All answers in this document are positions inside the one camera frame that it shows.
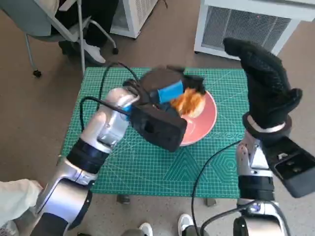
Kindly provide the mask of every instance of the white air purifier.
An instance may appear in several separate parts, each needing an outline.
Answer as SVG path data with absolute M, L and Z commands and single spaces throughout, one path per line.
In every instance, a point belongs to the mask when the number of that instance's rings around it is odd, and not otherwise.
M 120 0 L 111 33 L 137 38 L 158 0 Z
M 301 20 L 312 21 L 315 7 L 264 0 L 201 0 L 194 51 L 238 59 L 224 51 L 223 39 L 255 42 L 277 55 Z

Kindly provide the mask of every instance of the orange food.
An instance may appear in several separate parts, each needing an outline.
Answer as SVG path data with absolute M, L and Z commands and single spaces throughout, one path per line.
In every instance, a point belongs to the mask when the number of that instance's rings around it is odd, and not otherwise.
M 181 115 L 192 118 L 199 116 L 205 106 L 205 96 L 193 88 L 187 88 L 178 98 L 172 100 L 171 106 Z

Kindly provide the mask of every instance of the white cloth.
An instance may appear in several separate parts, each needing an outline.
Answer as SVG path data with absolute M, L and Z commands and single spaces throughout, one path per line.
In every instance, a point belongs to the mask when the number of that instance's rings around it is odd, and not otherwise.
M 40 191 L 35 181 L 28 179 L 0 181 L 0 227 L 35 206 Z
M 59 0 L 38 0 L 47 10 L 56 14 L 59 8 Z

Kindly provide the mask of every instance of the black cable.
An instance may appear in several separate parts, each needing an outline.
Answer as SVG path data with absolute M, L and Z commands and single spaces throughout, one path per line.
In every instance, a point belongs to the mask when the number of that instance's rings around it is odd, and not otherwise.
M 280 209 L 280 207 L 277 206 L 277 204 L 275 204 L 274 202 L 272 201 L 260 201 L 260 200 L 254 200 L 254 201 L 251 201 L 247 204 L 244 204 L 244 205 L 241 205 L 237 208 L 234 208 L 234 209 L 231 209 L 231 210 L 227 210 L 223 213 L 220 213 L 220 214 L 217 214 L 213 217 L 211 217 L 210 219 L 206 220 L 201 228 L 200 228 L 200 232 L 201 232 L 201 236 L 204 236 L 204 231 L 205 231 L 205 228 L 210 224 L 212 223 L 213 221 L 219 219 L 219 218 L 222 218 L 222 217 L 225 217 L 227 215 L 230 215 L 230 214 L 233 214 L 233 213 L 236 213 L 236 212 L 239 212 L 239 211 L 242 211 L 242 210 L 245 210 L 247 209 L 248 207 L 250 207 L 251 205 L 253 204 L 271 204 L 277 211 L 277 214 L 280 216 L 280 218 L 282 219 L 283 221 L 283 224 L 284 224 L 284 227 L 285 227 L 285 231 L 286 231 L 286 234 L 287 236 L 291 236 L 291 232 L 290 232 L 290 228 L 289 228 L 289 225 L 287 223 L 287 220 L 284 216 L 284 213 L 282 212 L 282 210 Z
M 137 77 L 137 75 L 135 74 L 135 72 L 134 72 L 133 70 L 131 70 L 128 66 L 126 66 L 125 64 L 123 64 L 123 63 L 121 63 L 121 62 L 119 62 L 119 61 L 111 62 L 111 63 L 107 66 L 106 70 L 104 71 L 102 80 L 101 80 L 101 82 L 100 82 L 100 87 L 99 87 L 99 92 L 98 92 L 98 98 L 99 98 L 99 100 L 102 99 L 103 86 L 104 86 L 104 82 L 105 82 L 106 76 L 107 76 L 107 74 L 108 74 L 108 71 L 109 71 L 110 68 L 112 68 L 112 67 L 115 66 L 115 65 L 121 65 L 122 67 L 126 68 L 126 69 L 132 74 L 132 76 L 134 77 L 134 79 L 139 82 L 139 78 Z
M 253 204 L 255 204 L 255 203 L 260 203 L 260 202 L 261 202 L 260 200 L 254 200 L 254 201 L 251 201 L 251 202 L 249 202 L 249 203 L 247 203 L 247 204 L 238 206 L 237 208 L 234 208 L 234 209 L 231 209 L 231 210 L 227 210 L 227 211 L 225 211 L 225 212 L 223 212 L 223 213 L 220 213 L 220 214 L 217 214 L 217 215 L 211 217 L 210 219 L 206 220 L 206 221 L 202 224 L 202 226 L 201 226 L 201 228 L 200 228 L 201 236 L 204 236 L 204 230 L 205 230 L 205 228 L 206 228 L 210 223 L 212 223 L 213 221 L 215 221 L 215 220 L 217 220 L 217 219 L 220 219 L 220 218 L 222 218 L 222 217 L 225 217 L 225 216 L 227 216 L 227 215 L 230 215 L 230 214 L 239 212 L 239 211 L 241 211 L 241 210 L 245 210 L 245 209 L 247 209 L 248 207 L 250 207 L 251 205 L 253 205 Z
M 104 106 L 106 106 L 106 107 L 108 107 L 108 108 L 110 108 L 110 109 L 112 109 L 112 110 L 114 110 L 114 111 L 116 111 L 116 112 L 119 112 L 119 113 L 121 113 L 121 114 L 123 114 L 123 115 L 126 115 L 126 116 L 129 116 L 129 115 L 130 115 L 129 112 L 126 112 L 126 111 L 124 111 L 124 110 L 122 110 L 122 109 L 120 109 L 120 108 L 118 108 L 118 107 L 115 107 L 115 106 L 111 105 L 110 103 L 108 103 L 108 102 L 106 102 L 106 101 L 102 101 L 101 99 L 98 99 L 98 98 L 96 98 L 96 97 L 86 96 L 86 97 L 82 98 L 81 101 L 80 101 L 80 123 L 81 123 L 81 132 L 83 132 L 83 130 L 84 130 L 83 104 L 84 104 L 84 102 L 85 102 L 86 100 L 95 101 L 95 102 L 97 102 L 98 104 L 102 104 L 102 105 L 104 105 Z
M 202 176 L 203 174 L 203 171 L 206 169 L 207 165 L 210 163 L 210 161 L 212 160 L 213 157 L 215 157 L 216 155 L 218 155 L 219 153 L 221 153 L 222 151 L 230 148 L 231 146 L 234 146 L 236 144 L 238 144 L 241 140 L 239 141 L 236 141 L 228 146 L 226 146 L 225 148 L 222 148 L 221 150 L 217 151 L 215 154 L 213 154 L 207 161 L 206 163 L 204 164 L 204 166 L 202 167 L 195 183 L 194 183 L 194 186 L 193 186 L 193 190 L 192 190 L 192 194 L 191 194 L 191 216 L 192 216 L 192 220 L 193 220 L 193 224 L 194 224 L 194 227 L 195 227 L 195 230 L 196 230 L 196 233 L 197 233 L 197 236 L 200 236 L 200 233 L 199 233 L 199 230 L 198 230 L 198 227 L 197 227 L 197 223 L 196 223 L 196 218 L 195 218 L 195 211 L 194 211 L 194 199 L 195 199 L 195 195 L 196 195 L 196 190 L 197 190 L 197 186 L 198 186 L 198 183 L 199 183 L 199 179 L 200 177 Z

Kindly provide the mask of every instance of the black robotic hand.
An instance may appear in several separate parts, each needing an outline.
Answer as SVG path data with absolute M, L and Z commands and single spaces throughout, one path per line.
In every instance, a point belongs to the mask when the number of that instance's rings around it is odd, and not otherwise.
M 302 91 L 291 89 L 281 60 L 254 43 L 225 38 L 226 53 L 241 59 L 248 81 L 250 115 L 261 128 L 282 124 L 300 102 Z

